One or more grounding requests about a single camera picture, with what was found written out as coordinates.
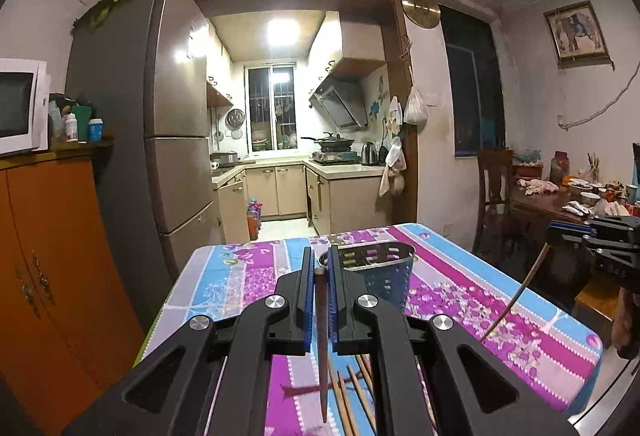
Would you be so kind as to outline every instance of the range hood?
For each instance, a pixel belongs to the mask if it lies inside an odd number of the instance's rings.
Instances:
[[[328,76],[309,97],[331,117],[341,131],[358,131],[367,126],[364,92],[358,82]]]

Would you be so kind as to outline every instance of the blue gripper pad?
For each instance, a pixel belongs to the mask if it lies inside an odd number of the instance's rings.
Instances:
[[[570,230],[575,230],[576,232],[581,232],[581,233],[592,233],[593,232],[593,228],[591,228],[591,226],[576,225],[575,223],[561,223],[560,221],[552,221],[551,223],[549,223],[547,228],[550,228],[552,226],[556,227],[556,228],[566,228],[566,229],[570,229]]]
[[[327,252],[326,259],[326,267],[329,271],[329,279],[328,279],[328,294],[329,294],[329,304],[328,304],[328,325],[329,325],[329,340],[331,340],[332,344],[338,341],[338,298],[337,291],[335,287],[335,274],[334,274],[334,256],[332,254],[332,249],[329,247],[329,251]]]
[[[310,260],[308,265],[308,272],[306,276],[306,294],[305,294],[305,313],[303,320],[303,331],[305,351],[308,353],[311,350],[311,332],[313,330],[314,321],[314,268],[316,266],[316,254],[311,249]]]

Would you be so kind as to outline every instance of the ceiling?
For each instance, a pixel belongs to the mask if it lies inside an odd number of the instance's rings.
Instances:
[[[267,24],[271,19],[295,19],[300,36],[291,46],[273,48],[267,41]],[[276,58],[306,58],[324,20],[323,11],[279,10],[236,13],[213,17],[211,24],[225,45],[232,62],[273,60]]]

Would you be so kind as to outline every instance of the cabinet door handle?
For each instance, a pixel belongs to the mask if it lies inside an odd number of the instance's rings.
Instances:
[[[29,288],[29,285],[24,281],[16,267],[14,267],[14,274],[15,278],[17,278],[20,282],[20,286],[22,288],[22,296],[31,306],[31,311],[33,311],[33,314],[36,315],[37,318],[40,318],[40,312],[38,311],[38,307],[36,306],[36,301],[33,298],[33,292],[31,291],[31,288]]]
[[[31,250],[31,256],[33,257],[33,265],[38,271],[38,282],[40,283],[40,286],[42,286],[42,289],[44,289],[44,292],[47,294],[47,299],[49,299],[49,301],[53,303],[54,301],[53,294],[51,293],[51,283],[49,281],[49,278],[42,271],[40,261],[36,257],[35,250]]]

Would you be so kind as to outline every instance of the blue cup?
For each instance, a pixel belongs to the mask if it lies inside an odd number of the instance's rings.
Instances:
[[[102,120],[100,118],[89,120],[87,130],[89,141],[100,141],[102,139]]]

